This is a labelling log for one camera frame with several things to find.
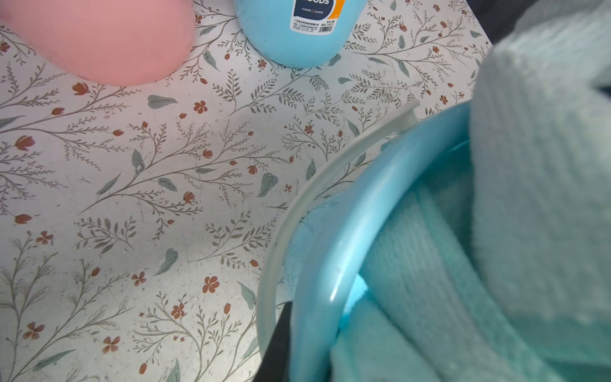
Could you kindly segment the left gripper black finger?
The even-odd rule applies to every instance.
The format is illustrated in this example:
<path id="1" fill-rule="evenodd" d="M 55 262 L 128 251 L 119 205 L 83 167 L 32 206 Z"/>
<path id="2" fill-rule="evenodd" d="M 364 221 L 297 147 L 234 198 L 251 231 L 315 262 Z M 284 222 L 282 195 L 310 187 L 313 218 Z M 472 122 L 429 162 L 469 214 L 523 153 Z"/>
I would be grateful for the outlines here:
<path id="1" fill-rule="evenodd" d="M 288 382 L 292 306 L 293 302 L 284 305 L 254 382 Z"/>

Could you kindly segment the mint green microfiber cloth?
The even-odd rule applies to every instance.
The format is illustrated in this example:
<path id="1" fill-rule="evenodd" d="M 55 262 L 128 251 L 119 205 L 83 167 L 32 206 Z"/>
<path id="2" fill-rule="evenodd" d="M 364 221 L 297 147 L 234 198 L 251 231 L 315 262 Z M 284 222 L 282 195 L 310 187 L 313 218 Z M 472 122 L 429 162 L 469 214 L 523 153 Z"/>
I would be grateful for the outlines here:
<path id="1" fill-rule="evenodd" d="M 610 4 L 539 1 L 495 44 L 469 145 L 386 220 L 333 381 L 610 379 Z"/>

